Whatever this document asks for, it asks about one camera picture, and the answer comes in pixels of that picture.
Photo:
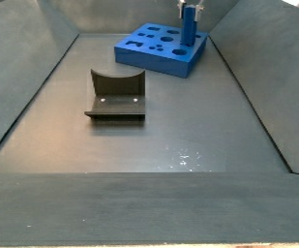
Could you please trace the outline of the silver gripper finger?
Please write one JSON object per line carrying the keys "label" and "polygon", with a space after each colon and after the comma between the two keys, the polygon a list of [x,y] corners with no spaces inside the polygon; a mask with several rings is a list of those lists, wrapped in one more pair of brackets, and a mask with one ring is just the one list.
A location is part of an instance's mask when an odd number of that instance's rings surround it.
{"label": "silver gripper finger", "polygon": [[187,5],[186,0],[178,0],[178,8],[179,8],[179,19],[183,18],[185,7]]}
{"label": "silver gripper finger", "polygon": [[205,0],[199,0],[198,4],[195,5],[195,16],[194,16],[194,21],[195,22],[199,22],[199,20],[201,20],[201,13],[205,10],[203,1]]}

